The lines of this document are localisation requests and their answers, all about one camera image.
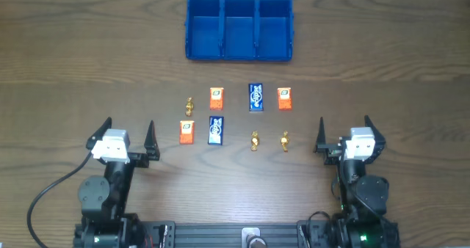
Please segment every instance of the orange tic tac box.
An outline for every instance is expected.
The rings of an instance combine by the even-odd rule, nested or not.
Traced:
[[[290,87],[278,88],[279,110],[292,110],[292,94]]]
[[[194,143],[194,120],[179,122],[179,143],[182,145],[192,145]]]
[[[223,87],[211,87],[211,110],[223,110]]]

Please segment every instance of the gold figurine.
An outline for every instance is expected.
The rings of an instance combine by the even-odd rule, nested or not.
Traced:
[[[259,145],[258,131],[254,131],[251,134],[251,150],[252,151],[258,150],[258,145]]]
[[[191,117],[192,115],[192,110],[194,109],[194,103],[192,102],[192,97],[188,98],[188,102],[186,103],[186,116]]]
[[[281,138],[281,145],[282,149],[284,150],[285,153],[287,153],[287,145],[289,143],[289,138],[287,136],[287,131],[284,131],[284,136]]]

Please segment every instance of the gold wrapped candy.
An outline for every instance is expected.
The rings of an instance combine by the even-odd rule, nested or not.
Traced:
[[[191,117],[192,110],[194,109],[194,103],[192,102],[192,97],[188,98],[188,102],[186,103],[186,116]]]
[[[289,138],[287,136],[287,131],[284,131],[284,135],[281,138],[281,145],[282,145],[282,149],[284,150],[285,153],[287,153],[288,143],[289,143]]]
[[[258,131],[254,131],[251,134],[251,150],[252,151],[258,150],[258,145],[259,145]]]

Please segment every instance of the wooden table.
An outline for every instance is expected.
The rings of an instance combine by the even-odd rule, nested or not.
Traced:
[[[35,247],[30,202],[82,162],[108,116],[139,152],[156,122],[162,160],[135,171],[128,212],[296,222],[340,210],[335,169],[312,153],[319,118],[333,142],[369,114],[388,149],[367,171],[390,181],[386,216],[402,246],[470,244],[469,1],[294,0],[292,61],[242,63],[186,59],[186,0],[0,0],[0,242]],[[248,112],[252,81],[264,83],[260,114]],[[210,87],[225,88],[221,113],[208,109]],[[292,88],[293,111],[277,110],[278,87]],[[189,96],[195,144],[181,146]],[[225,116],[222,147],[207,145],[212,114]],[[71,246],[79,184],[103,171],[90,161],[38,203],[47,245]]]

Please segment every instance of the blue plastic bin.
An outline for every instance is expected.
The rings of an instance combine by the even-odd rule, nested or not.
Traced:
[[[188,0],[186,56],[289,61],[292,0]]]

